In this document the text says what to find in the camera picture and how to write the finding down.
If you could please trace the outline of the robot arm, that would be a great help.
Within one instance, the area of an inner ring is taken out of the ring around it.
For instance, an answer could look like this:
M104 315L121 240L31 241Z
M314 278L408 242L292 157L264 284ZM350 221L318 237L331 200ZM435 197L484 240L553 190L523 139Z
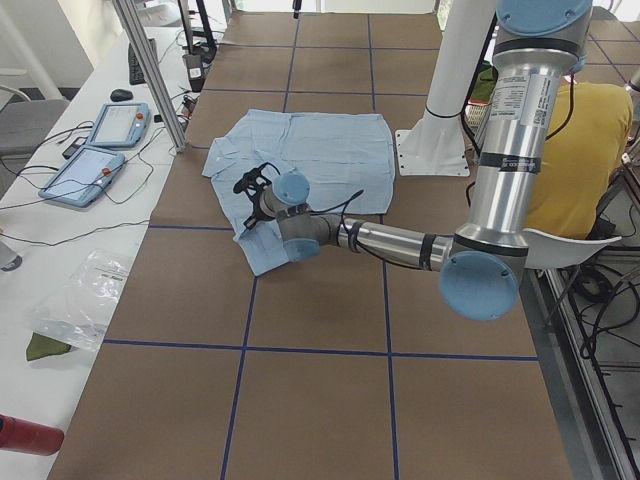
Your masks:
M456 175L467 167L461 117L476 68L493 52L497 84L477 155L467 221L454 235L421 233L313 212L304 175L265 177L261 167L234 185L252 211L245 226L278 225L297 262L324 245L365 252L414 270L439 273L439 290L457 314L491 321L508 313L530 268L534 233L525 220L561 79L574 72L592 14L588 1L456 1L436 61L422 118L397 134L404 175Z

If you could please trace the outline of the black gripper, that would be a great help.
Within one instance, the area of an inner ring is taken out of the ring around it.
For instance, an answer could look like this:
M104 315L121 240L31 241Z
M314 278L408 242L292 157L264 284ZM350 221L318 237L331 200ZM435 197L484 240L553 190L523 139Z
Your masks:
M252 213L243 222L246 230L252 230L259 222L273 220L273 211L265 203L263 192L248 193L247 196L252 204Z

